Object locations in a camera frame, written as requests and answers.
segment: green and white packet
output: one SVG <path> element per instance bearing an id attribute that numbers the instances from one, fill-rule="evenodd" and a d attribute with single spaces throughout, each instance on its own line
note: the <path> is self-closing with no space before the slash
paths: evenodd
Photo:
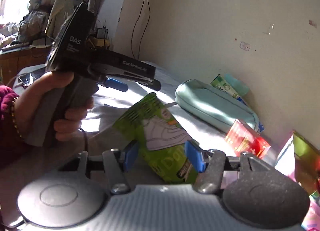
<path id="1" fill-rule="evenodd" d="M 198 173 L 184 154 L 191 137 L 156 93 L 149 93 L 126 111 L 113 128 L 128 141 L 136 139 L 139 155 L 166 183 L 194 183 Z"/>

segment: light blue pouch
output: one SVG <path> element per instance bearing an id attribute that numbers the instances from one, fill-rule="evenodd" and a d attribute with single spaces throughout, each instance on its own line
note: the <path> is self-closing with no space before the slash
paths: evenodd
<path id="1" fill-rule="evenodd" d="M 251 108 L 196 79 L 190 79 L 176 89 L 176 102 L 225 133 L 229 132 L 236 119 L 242 119 L 252 129 L 258 130 L 259 118 Z"/>

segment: red box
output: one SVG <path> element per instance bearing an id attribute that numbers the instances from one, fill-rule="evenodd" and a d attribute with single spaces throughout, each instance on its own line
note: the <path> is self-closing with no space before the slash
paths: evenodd
<path id="1" fill-rule="evenodd" d="M 225 141 L 229 144 L 236 156 L 242 152 L 250 152 L 259 158 L 263 158 L 270 148 L 270 145 L 244 121 L 237 119 Z"/>

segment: bracelet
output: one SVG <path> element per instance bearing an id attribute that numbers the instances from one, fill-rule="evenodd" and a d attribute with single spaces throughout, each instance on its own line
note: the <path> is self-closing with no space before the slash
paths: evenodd
<path id="1" fill-rule="evenodd" d="M 15 105 L 15 102 L 18 98 L 14 98 L 14 100 L 12 101 L 12 105 L 11 105 L 11 116 L 12 116 L 12 122 L 13 122 L 13 126 L 14 128 L 16 129 L 17 131 L 17 134 L 20 138 L 22 138 L 22 135 L 20 134 L 19 132 L 19 129 L 18 129 L 18 126 L 17 126 L 17 123 L 16 123 L 16 118 L 15 118 L 15 115 L 14 115 L 14 105 Z"/>

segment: wooden table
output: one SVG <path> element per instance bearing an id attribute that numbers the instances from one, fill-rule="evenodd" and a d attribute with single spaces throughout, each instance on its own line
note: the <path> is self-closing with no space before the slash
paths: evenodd
<path id="1" fill-rule="evenodd" d="M 3 84 L 7 85 L 9 80 L 25 67 L 44 64 L 49 51 L 50 47 L 30 48 L 28 46 L 7 52 L 0 51 Z"/>

